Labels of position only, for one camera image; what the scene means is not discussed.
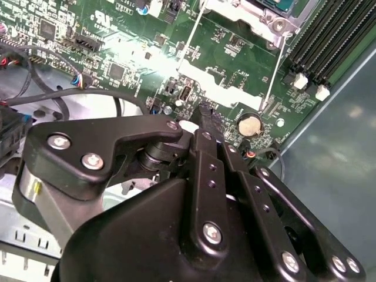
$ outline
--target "motherboard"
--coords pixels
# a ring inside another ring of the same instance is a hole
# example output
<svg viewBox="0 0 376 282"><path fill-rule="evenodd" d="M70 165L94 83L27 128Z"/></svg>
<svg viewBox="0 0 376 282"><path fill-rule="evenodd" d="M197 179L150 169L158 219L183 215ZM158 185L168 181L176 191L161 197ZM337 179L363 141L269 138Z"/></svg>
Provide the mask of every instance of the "motherboard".
<svg viewBox="0 0 376 282"><path fill-rule="evenodd" d="M373 0L1 0L0 41L53 50L91 86L137 97L151 114L189 120L210 105L228 142L257 150L282 144L330 94L376 37L374 9ZM326 53L342 61L320 76L309 66L322 69ZM30 56L72 73L45 52Z"/></svg>

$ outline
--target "black dimm slot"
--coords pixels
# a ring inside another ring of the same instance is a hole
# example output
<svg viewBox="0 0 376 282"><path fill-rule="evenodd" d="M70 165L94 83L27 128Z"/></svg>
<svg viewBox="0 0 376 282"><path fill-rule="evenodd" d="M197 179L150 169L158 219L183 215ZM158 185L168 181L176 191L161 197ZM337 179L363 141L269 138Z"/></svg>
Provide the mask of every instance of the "black dimm slot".
<svg viewBox="0 0 376 282"><path fill-rule="evenodd" d="M367 36L367 34L376 25L376 14L370 15L369 19L364 22L364 25L359 30L353 34L353 40L351 43L346 44L345 48L337 54L336 59L331 63L331 66L322 74L322 77L330 78L337 68L348 58L351 52L359 45L359 43Z"/></svg>
<svg viewBox="0 0 376 282"><path fill-rule="evenodd" d="M359 9L352 15L351 20L342 28L341 32L337 35L337 42L327 48L321 55L320 63L316 63L316 66L311 69L313 73L319 75L334 59L335 55L344 47L344 44L349 40L349 36L355 32L362 21L365 20L367 15L375 9L376 0L370 1L365 7L359 7Z"/></svg>
<svg viewBox="0 0 376 282"><path fill-rule="evenodd" d="M301 36L301 38L298 40L293 51L291 52L290 58L292 61L294 61L295 63L298 63L299 57L302 55L302 52L305 52L309 48L309 44L313 44L313 42L308 39L311 37L311 34L313 32L315 32L318 29L321 30L322 25L325 22L325 17L328 16L330 10L333 8L335 3L336 3L335 1L331 2L329 0L329 4L328 2L326 2L325 6L321 8L320 13L313 20L313 22L310 24L310 26L307 28L307 30Z"/></svg>
<svg viewBox="0 0 376 282"><path fill-rule="evenodd" d="M314 46L301 60L300 64L304 66L306 70L311 70L311 65L318 58L318 54L322 52L328 41L332 40L333 35L338 31L338 28L348 18L349 14L354 12L354 8L358 5L356 1L346 1L341 6L339 12L337 12L332 18L331 22L326 26L325 30L320 33L320 38L315 42Z"/></svg>
<svg viewBox="0 0 376 282"><path fill-rule="evenodd" d="M319 16L314 20L314 23L309 27L308 31L299 40L301 42L299 48L295 49L290 55L294 63L299 63L304 54L311 48L320 32L329 23L331 17L338 11L338 7L344 0L330 1L325 8L320 12Z"/></svg>

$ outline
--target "black cable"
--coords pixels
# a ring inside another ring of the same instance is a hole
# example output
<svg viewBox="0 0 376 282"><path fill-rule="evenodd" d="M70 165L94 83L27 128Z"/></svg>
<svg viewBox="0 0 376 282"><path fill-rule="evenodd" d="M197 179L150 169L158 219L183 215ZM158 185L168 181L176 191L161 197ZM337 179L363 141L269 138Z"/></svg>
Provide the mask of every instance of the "black cable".
<svg viewBox="0 0 376 282"><path fill-rule="evenodd" d="M45 82L38 75L38 73L36 72L34 68L34 65L32 65L31 67L31 78L43 92L45 93L53 92L53 89L49 87L47 84L45 84ZM69 113L68 106L66 105L64 100L62 98L54 98L52 100L60 109L60 112L63 116L63 120L69 120L71 114Z"/></svg>
<svg viewBox="0 0 376 282"><path fill-rule="evenodd" d="M34 80L35 84L45 93L51 93L54 92L54 90L49 87L45 82L41 79L41 77L36 72L34 65L32 65L31 69L31 77ZM63 115L63 120L69 120L70 113L68 106L64 102L62 98L54 98L52 99L55 104L59 107L61 114ZM115 102L116 107L116 116L122 116L122 106L120 104L119 98L113 98L113 101Z"/></svg>
<svg viewBox="0 0 376 282"><path fill-rule="evenodd" d="M113 98L116 107L116 116L122 116L122 105L120 104L119 98Z"/></svg>
<svg viewBox="0 0 376 282"><path fill-rule="evenodd" d="M267 152L272 152L272 153L276 154L277 158L279 158L280 163L281 163L281 176L280 176L280 180L283 182L284 181L284 176L285 176L286 166L284 164L284 160L282 158L281 153L277 149L270 147L270 148L265 148L265 149L261 149L261 150L257 151L256 152L256 156L261 155L261 154L265 154Z"/></svg>
<svg viewBox="0 0 376 282"><path fill-rule="evenodd" d="M39 50L39 51L46 52L47 54L55 56L60 61L64 62L67 66L69 66L76 73L76 75L81 74L81 72L69 60L65 59L62 55L60 55L60 54L58 54L58 53L56 53L56 52L54 52L50 49L40 47L40 46L36 46L36 45L21 45L21 46L17 46L16 48L18 50Z"/></svg>
<svg viewBox="0 0 376 282"><path fill-rule="evenodd" d="M0 46L2 48L4 48L5 50L9 49L12 52L16 53L17 55L23 57L26 60L27 64L28 64L28 67L27 67L27 69L28 69L28 75L26 76L25 82L23 83L20 92L14 98L21 97L26 92L26 90L28 90L29 85L31 83L31 69L32 69L32 65L31 65L31 61L29 59L29 56L25 52L23 52L22 50L18 49L17 47L13 47L11 45L8 45L8 44L2 43L2 42L0 42Z"/></svg>
<svg viewBox="0 0 376 282"><path fill-rule="evenodd" d="M139 107L141 112L144 115L149 114L149 111L146 105L141 100L133 96L120 93L114 90L104 90L104 89L94 89L94 88L83 89L83 90L77 89L77 88L71 88L71 89L54 91L54 92L49 92L49 93L31 96L31 97L11 98L11 99L8 99L6 103L8 104L8 106L17 106L17 105L40 102L40 101L48 100L48 99L60 98L60 97L65 97L65 96L70 96L70 95L80 95L80 94L106 95L106 96L111 96L114 98L123 99Z"/></svg>

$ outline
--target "ram slot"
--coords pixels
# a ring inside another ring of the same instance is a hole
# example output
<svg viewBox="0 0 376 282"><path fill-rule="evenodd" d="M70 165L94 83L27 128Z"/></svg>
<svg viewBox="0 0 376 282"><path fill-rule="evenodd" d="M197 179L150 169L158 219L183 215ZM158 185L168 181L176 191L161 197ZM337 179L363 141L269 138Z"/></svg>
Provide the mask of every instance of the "ram slot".
<svg viewBox="0 0 376 282"><path fill-rule="evenodd" d="M312 29L314 29L320 21L319 18L322 18L325 13L325 9L327 8L328 0L323 1L321 4L321 8L315 13L312 19L310 19L310 16L305 20L308 23L303 24L303 30L300 31L300 36L297 38L297 40L293 43L291 43L290 46L290 56L295 56L296 53L301 49L301 45L306 42L307 37L309 36Z"/></svg>
<svg viewBox="0 0 376 282"><path fill-rule="evenodd" d="M329 1L323 7L318 17L315 18L314 22L299 40L299 46L296 46L292 51L290 58L294 63L298 64L306 52L311 49L321 32L325 30L325 27L329 24L331 18L337 13L344 1L345 0Z"/></svg>
<svg viewBox="0 0 376 282"><path fill-rule="evenodd" d="M348 43L344 44L341 52L337 53L335 59L327 66L327 69L322 73L322 77L330 78L338 67L351 55L358 44L368 35L372 28L376 25L376 14L371 13L364 21L362 27L351 35Z"/></svg>
<svg viewBox="0 0 376 282"><path fill-rule="evenodd" d="M325 30L320 33L320 38L304 56L304 59L301 60L300 64L303 65L306 70L311 72L311 66L317 60L320 52L322 52L327 46L327 43L330 42L333 36L338 32L339 26L353 13L358 3L359 1L345 1L345 3L341 5L339 12L332 17L331 22L326 26Z"/></svg>
<svg viewBox="0 0 376 282"><path fill-rule="evenodd" d="M346 24L345 28L338 33L337 41L334 45L331 45L330 48L325 50L321 56L321 62L317 63L312 72L316 75L321 74L328 66L331 65L332 60L339 53L343 47L348 43L351 36L361 29L364 22L370 17L374 10L376 9L376 0L372 0L367 4L366 8L360 7L356 13L353 14L351 20Z"/></svg>

